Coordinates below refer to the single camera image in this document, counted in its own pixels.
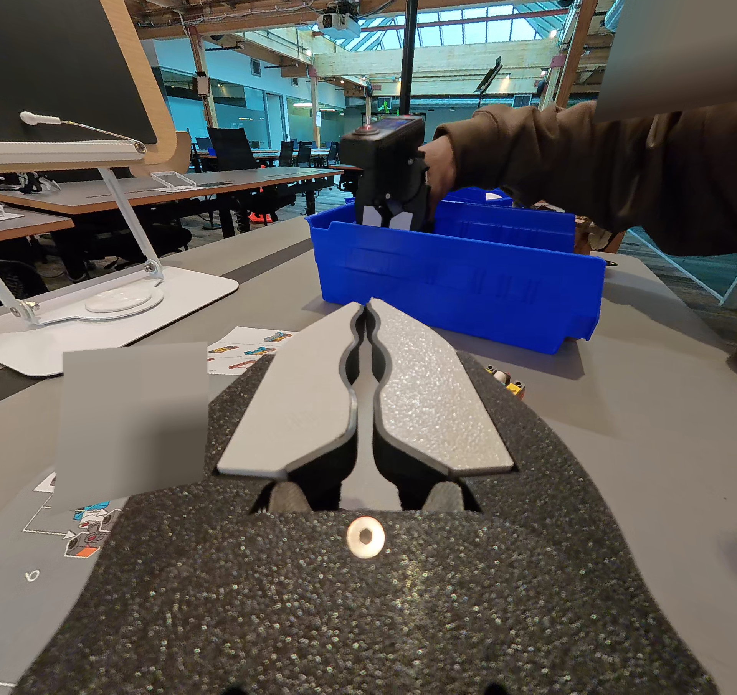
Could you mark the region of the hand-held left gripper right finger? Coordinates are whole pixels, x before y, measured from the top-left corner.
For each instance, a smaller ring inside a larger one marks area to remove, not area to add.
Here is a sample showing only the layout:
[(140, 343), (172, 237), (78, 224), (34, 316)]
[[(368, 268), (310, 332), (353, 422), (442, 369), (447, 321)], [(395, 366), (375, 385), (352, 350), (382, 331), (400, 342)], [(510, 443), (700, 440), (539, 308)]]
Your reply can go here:
[(419, 510), (449, 481), (508, 473), (514, 459), (458, 353), (435, 330), (373, 298), (366, 306), (372, 345), (373, 458)]

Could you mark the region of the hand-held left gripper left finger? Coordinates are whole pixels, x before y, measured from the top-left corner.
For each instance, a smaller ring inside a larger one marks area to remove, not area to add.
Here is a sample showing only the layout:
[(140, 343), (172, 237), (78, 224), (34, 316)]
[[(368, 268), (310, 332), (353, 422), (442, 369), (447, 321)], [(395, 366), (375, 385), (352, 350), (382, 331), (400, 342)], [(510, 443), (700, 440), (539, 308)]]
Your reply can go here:
[(223, 475), (289, 480), (314, 510), (337, 510), (357, 458), (364, 307), (350, 302), (286, 340), (217, 463)]

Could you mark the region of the blue plastic bin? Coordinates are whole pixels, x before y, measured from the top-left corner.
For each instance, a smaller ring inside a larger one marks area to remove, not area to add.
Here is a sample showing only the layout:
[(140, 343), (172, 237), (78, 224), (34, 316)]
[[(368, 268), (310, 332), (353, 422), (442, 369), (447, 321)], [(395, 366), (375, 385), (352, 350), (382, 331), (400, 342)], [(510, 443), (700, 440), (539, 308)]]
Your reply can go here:
[(356, 223), (347, 204), (307, 221), (326, 302), (380, 299), (430, 327), (547, 355), (598, 323), (606, 262), (573, 253), (573, 215), (444, 202), (428, 234)]
[(501, 189), (483, 190), (479, 187), (465, 187), (448, 193), (443, 199), (449, 203), (487, 204), (493, 206), (513, 206), (513, 201)]

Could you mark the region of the person's right forearm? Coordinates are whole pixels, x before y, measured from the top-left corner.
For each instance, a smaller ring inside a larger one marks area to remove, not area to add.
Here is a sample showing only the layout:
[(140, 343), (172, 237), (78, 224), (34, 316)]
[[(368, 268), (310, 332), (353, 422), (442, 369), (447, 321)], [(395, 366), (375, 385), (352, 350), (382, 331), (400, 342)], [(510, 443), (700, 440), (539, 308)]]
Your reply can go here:
[(671, 256), (736, 252), (736, 104), (595, 122), (569, 109), (488, 105), (441, 125), (456, 159), (453, 190), (504, 189), (613, 233), (641, 227)]

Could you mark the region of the grey desk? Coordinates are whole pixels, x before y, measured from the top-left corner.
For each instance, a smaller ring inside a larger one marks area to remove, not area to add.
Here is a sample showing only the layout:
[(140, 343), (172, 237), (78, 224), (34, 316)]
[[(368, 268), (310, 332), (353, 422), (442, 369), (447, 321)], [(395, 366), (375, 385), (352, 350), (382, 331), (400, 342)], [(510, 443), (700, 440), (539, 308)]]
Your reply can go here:
[[(310, 246), (297, 218), (169, 256), (241, 285), (143, 342), (317, 321), (336, 306), (320, 298)], [(544, 355), (439, 333), (527, 384), (526, 405), (598, 486), (663, 612), (720, 692), (735, 693), (735, 358), (640, 260), (608, 259), (618, 265), (591, 340)], [(51, 464), (59, 386), (2, 369), (2, 508)]]

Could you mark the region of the person's right hand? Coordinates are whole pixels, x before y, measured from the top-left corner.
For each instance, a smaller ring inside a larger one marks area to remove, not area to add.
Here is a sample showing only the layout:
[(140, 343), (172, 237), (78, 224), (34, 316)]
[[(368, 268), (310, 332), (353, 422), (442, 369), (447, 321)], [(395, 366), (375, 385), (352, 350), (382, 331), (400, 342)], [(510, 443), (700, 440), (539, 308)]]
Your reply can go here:
[(434, 215), (437, 205), (446, 197), (456, 184), (456, 159), (451, 141), (447, 135), (437, 137), (433, 141), (419, 147), (423, 153), (427, 185), (430, 188), (428, 208)]

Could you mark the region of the grey instruction booklet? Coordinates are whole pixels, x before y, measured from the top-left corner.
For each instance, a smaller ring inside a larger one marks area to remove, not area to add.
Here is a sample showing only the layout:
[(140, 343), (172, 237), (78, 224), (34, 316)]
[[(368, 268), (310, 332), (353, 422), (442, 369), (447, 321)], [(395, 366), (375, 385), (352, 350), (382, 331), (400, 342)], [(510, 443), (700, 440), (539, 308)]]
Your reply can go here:
[[(278, 350), (292, 338), (290, 331), (235, 327), (208, 348), (210, 375), (240, 376), (263, 355)], [(41, 576), (41, 563), (95, 558), (122, 511), (124, 500), (77, 506), (66, 512), (51, 508), (57, 474), (49, 472), (31, 490), (32, 515), (21, 528), (21, 540), (41, 543), (40, 560), (23, 570), (26, 586)]]

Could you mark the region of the small colourful toy brick assembly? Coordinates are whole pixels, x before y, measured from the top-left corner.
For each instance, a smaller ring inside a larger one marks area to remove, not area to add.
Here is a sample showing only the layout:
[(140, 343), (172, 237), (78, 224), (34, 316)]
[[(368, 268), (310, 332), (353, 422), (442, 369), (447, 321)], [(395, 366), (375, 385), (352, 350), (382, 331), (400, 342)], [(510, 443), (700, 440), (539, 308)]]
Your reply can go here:
[(500, 368), (488, 365), (486, 371), (491, 374), (499, 383), (501, 383), (512, 395), (522, 400), (525, 396), (526, 384), (520, 380), (514, 380), (513, 377)]

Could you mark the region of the black vertical pole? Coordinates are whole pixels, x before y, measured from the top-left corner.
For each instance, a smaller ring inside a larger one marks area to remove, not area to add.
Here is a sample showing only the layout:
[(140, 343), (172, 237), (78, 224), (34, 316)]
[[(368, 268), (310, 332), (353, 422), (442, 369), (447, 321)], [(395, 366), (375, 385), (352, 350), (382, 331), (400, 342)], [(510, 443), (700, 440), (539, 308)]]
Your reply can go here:
[(418, 4), (419, 0), (406, 1), (399, 101), (399, 114), (401, 116), (410, 114)]

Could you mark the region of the ceiling projector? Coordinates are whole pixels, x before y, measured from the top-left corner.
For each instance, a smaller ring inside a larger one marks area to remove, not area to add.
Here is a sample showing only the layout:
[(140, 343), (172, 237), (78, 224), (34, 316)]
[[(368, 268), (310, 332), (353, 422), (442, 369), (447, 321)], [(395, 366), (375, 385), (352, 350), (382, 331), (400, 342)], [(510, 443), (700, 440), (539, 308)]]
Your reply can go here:
[(333, 0), (317, 19), (317, 30), (333, 41), (361, 35), (360, 0)]

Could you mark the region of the black office chair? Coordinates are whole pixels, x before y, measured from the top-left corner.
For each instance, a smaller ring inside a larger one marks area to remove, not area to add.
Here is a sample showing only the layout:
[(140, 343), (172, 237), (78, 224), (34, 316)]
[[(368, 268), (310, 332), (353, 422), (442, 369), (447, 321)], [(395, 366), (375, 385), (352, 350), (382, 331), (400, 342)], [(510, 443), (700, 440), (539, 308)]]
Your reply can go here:
[(244, 129), (221, 129), (211, 126), (207, 129), (219, 171), (259, 170), (261, 168), (261, 164), (253, 156)]

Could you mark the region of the crumpled brown paper bag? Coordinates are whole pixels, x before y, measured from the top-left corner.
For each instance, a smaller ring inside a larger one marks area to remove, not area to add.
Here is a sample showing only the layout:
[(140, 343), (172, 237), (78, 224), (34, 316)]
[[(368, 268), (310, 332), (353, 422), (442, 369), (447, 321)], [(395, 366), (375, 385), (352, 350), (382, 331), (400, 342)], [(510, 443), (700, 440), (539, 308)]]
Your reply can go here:
[(613, 238), (613, 233), (596, 225), (589, 218), (576, 216), (576, 231), (573, 252), (588, 255), (592, 251), (603, 251)]

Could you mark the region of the white monitor stand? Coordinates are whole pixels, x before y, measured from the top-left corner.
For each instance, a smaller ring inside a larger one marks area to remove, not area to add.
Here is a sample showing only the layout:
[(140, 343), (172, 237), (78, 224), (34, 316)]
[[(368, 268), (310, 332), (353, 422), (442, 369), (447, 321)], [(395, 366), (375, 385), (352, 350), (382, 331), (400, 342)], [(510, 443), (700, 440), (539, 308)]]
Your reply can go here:
[[(147, 162), (151, 156), (138, 139), (89, 125), (29, 111), (22, 111), (20, 120), (28, 126), (72, 125), (117, 141), (4, 141), (2, 164), (8, 167), (36, 171), (63, 162), (90, 167), (94, 162), (108, 165), (135, 160)], [(103, 166), (98, 169), (142, 249), (146, 258), (143, 269), (42, 302), (18, 299), (2, 282), (2, 304), (8, 310), (2, 316), (3, 367), (28, 377), (61, 375), (67, 352), (124, 347), (239, 288), (234, 279), (162, 266), (112, 169)]]

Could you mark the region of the black screen with wooden frame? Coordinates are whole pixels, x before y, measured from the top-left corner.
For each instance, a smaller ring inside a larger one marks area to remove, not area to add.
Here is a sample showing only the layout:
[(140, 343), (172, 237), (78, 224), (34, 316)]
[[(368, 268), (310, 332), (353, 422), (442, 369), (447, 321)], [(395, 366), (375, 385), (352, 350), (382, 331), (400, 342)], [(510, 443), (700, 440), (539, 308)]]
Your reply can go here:
[(157, 165), (173, 121), (124, 0), (1, 0), (2, 172)]

